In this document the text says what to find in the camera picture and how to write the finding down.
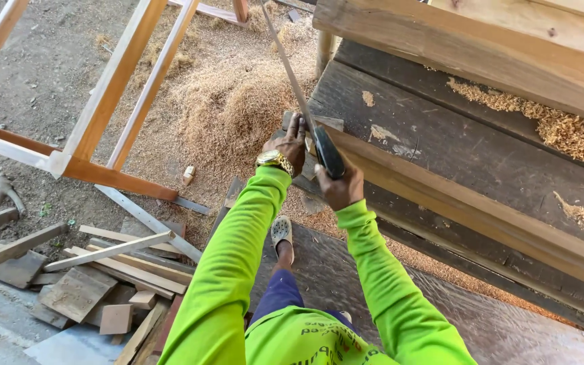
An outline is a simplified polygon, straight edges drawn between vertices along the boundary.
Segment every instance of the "concrete floor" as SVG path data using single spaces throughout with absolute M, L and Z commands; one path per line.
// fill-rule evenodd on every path
M 30 315 L 36 296 L 0 283 L 0 364 L 38 365 L 22 351 L 60 332 Z

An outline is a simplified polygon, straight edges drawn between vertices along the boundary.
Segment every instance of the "hand saw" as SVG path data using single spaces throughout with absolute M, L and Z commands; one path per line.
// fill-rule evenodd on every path
M 322 166 L 326 168 L 330 178 L 333 180 L 338 180 L 344 176 L 346 170 L 344 166 L 344 160 L 342 160 L 339 151 L 337 151 L 335 144 L 330 139 L 329 134 L 326 132 L 324 126 L 318 126 L 315 122 L 315 119 L 312 117 L 310 109 L 308 109 L 308 104 L 306 103 L 306 97 L 303 95 L 301 87 L 299 87 L 298 82 L 296 81 L 294 72 L 292 72 L 292 67 L 288 61 L 288 56 L 286 56 L 286 51 L 283 49 L 283 45 L 278 40 L 274 26 L 269 20 L 269 16 L 267 16 L 267 11 L 265 11 L 265 4 L 263 4 L 263 0 L 260 0 L 260 6 L 263 8 L 263 14 L 265 15 L 265 20 L 267 22 L 269 32 L 272 35 L 272 38 L 274 38 L 274 43 L 276 43 L 278 55 L 281 56 L 283 66 L 285 66 L 286 71 L 288 72 L 288 78 L 290 79 L 290 84 L 292 84 L 292 90 L 294 90 L 296 100 L 298 101 L 298 106 L 301 109 L 301 114 L 303 114 L 303 118 L 308 125 L 310 137 L 313 141 L 315 141 L 317 160 Z

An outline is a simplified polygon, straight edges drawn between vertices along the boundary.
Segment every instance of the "person's left hand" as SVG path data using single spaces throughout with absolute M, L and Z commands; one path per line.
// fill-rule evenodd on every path
M 306 160 L 306 121 L 301 114 L 294 113 L 288 127 L 288 134 L 265 142 L 263 152 L 279 150 L 294 167 L 295 178 L 301 173 Z

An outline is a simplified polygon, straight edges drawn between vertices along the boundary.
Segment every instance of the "white slipper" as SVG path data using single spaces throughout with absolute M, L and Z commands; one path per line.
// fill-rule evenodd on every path
M 287 240 L 292 245 L 292 262 L 294 262 L 294 245 L 292 244 L 292 222 L 288 216 L 280 216 L 274 220 L 271 228 L 272 243 L 274 244 L 274 252 L 276 252 L 276 258 L 278 259 L 278 251 L 276 246 L 282 240 Z

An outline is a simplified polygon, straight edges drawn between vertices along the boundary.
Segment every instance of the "saw handle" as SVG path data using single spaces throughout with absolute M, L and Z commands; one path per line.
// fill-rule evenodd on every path
M 346 172 L 344 160 L 323 125 L 318 125 L 315 128 L 315 150 L 317 151 L 317 160 L 321 166 L 326 168 L 330 178 L 339 180 L 344 176 Z

